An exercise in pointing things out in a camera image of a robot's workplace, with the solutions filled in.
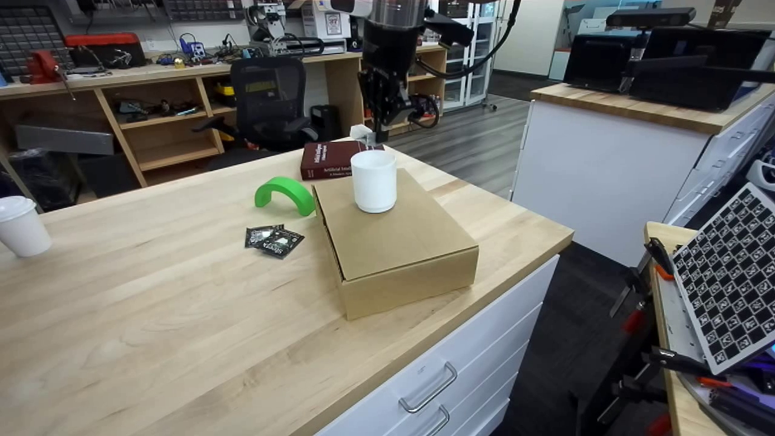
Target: gray floor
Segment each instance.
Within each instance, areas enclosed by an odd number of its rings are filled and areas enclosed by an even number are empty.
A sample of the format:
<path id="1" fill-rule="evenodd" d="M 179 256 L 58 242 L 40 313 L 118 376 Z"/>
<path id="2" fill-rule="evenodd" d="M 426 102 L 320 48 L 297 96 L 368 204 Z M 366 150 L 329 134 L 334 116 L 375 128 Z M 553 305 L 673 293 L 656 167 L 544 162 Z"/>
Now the gray floor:
<path id="1" fill-rule="evenodd" d="M 491 95 L 486 105 L 496 110 L 450 111 L 433 131 L 396 135 L 391 145 L 507 198 L 528 102 Z M 500 436 L 577 434 L 572 397 L 591 395 L 623 341 L 626 313 L 609 316 L 623 288 L 623 267 L 577 244 L 563 255 Z M 645 434 L 661 411 L 660 404 L 627 406 L 609 434 Z"/>

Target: cable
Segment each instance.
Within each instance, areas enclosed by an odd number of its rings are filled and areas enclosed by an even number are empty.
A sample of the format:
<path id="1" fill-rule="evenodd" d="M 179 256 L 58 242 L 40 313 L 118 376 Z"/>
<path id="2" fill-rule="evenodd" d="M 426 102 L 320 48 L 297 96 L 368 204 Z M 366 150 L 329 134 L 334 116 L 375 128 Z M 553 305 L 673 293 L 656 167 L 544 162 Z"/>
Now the cable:
<path id="1" fill-rule="evenodd" d="M 414 65 L 420 65 L 421 70 L 426 70 L 426 73 L 432 73 L 432 75 L 437 75 L 437 78 L 446 78 L 446 79 L 465 78 L 465 75 L 479 70 L 479 67 L 486 65 L 490 59 L 507 44 L 508 33 L 511 33 L 511 29 L 513 29 L 518 7 L 520 7 L 520 0 L 513 0 L 513 7 L 511 7 L 511 15 L 508 15 L 505 37 L 501 37 L 500 44 L 496 44 L 484 59 L 479 59 L 478 62 L 465 65 L 465 67 L 457 70 L 457 73 L 444 73 L 444 70 L 437 70 L 437 67 L 432 67 L 429 62 L 423 62 L 420 55 L 414 55 Z"/>

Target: red book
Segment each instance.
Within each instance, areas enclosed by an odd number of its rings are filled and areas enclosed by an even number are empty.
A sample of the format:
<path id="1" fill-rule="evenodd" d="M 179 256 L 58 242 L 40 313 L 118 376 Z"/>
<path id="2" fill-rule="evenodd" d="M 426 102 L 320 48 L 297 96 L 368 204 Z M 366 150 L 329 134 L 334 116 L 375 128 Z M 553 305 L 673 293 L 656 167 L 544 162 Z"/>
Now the red book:
<path id="1" fill-rule="evenodd" d="M 333 142 L 308 142 L 301 156 L 302 179 L 337 179 L 348 177 L 348 157 L 360 150 L 386 150 L 381 142 L 360 141 L 333 141 Z"/>

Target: black office chair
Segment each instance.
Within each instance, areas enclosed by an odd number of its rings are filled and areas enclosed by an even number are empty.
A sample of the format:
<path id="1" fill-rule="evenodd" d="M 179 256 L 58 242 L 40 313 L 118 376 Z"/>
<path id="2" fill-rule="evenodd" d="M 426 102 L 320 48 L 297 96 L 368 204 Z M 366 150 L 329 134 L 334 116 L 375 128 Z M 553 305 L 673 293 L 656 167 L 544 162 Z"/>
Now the black office chair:
<path id="1" fill-rule="evenodd" d="M 310 119 L 302 116 L 305 67 L 301 59 L 247 59 L 230 67 L 237 99 L 237 125 L 210 116 L 195 131 L 218 128 L 234 139 L 237 148 L 285 152 L 318 141 Z"/>

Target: desk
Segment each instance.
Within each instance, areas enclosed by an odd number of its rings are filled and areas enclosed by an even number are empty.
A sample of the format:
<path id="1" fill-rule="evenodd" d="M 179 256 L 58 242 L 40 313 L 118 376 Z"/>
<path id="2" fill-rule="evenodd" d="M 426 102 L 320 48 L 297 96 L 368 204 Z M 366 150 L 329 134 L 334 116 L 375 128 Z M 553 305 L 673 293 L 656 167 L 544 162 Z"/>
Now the desk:
<path id="1" fill-rule="evenodd" d="M 647 238 L 660 238 L 664 248 L 673 251 L 675 244 L 691 242 L 695 238 L 695 231 L 647 222 Z M 661 286 L 653 268 L 649 268 L 649 284 L 653 296 L 660 343 L 670 349 L 664 319 Z M 673 370 L 664 370 L 664 386 L 668 393 L 668 409 L 675 436 L 725 436 L 725 432 L 701 409 L 698 399 L 686 391 Z"/>
<path id="2" fill-rule="evenodd" d="M 322 222 L 251 209 L 301 152 L 47 214 L 50 251 L 0 250 L 0 434 L 313 434 L 572 240 L 396 156 L 478 240 L 471 290 L 343 322 Z M 267 222 L 305 242 L 284 261 L 245 250 Z"/>
<path id="3" fill-rule="evenodd" d="M 416 54 L 432 67 L 446 67 L 446 52 L 440 45 L 421 45 Z M 360 124 L 360 54 L 310 55 L 302 59 L 302 62 L 310 70 L 308 89 L 313 84 L 322 87 L 328 95 L 328 99 L 318 96 L 318 102 L 305 102 L 334 105 L 340 110 L 341 131 Z M 71 89 L 65 89 L 60 83 L 0 87 L 0 164 L 6 162 L 6 152 L 13 150 L 13 142 L 7 142 L 7 139 L 14 135 L 7 128 L 13 128 L 20 116 L 29 111 L 49 111 L 58 116 L 77 113 L 103 119 L 105 125 L 117 135 L 117 142 L 121 145 L 124 157 L 128 161 L 141 187 L 201 171 L 197 162 L 220 156 L 222 141 L 215 131 L 192 134 L 192 125 L 201 124 L 205 116 L 234 119 L 234 106 L 222 106 L 210 99 L 210 87 L 218 79 L 228 79 L 228 73 L 228 62 L 195 67 L 145 65 L 130 70 L 112 70 L 112 75 L 105 78 L 69 79 Z M 409 89 L 444 99 L 444 78 L 414 73 L 409 78 Z M 198 111 L 192 116 L 152 116 L 147 121 L 130 124 L 121 124 L 113 116 L 117 102 L 158 105 L 159 99 L 188 102 L 198 106 Z"/>
<path id="4" fill-rule="evenodd" d="M 638 267 L 641 225 L 686 225 L 739 169 L 775 111 L 762 84 L 725 113 L 553 84 L 532 93 L 513 202 Z"/>

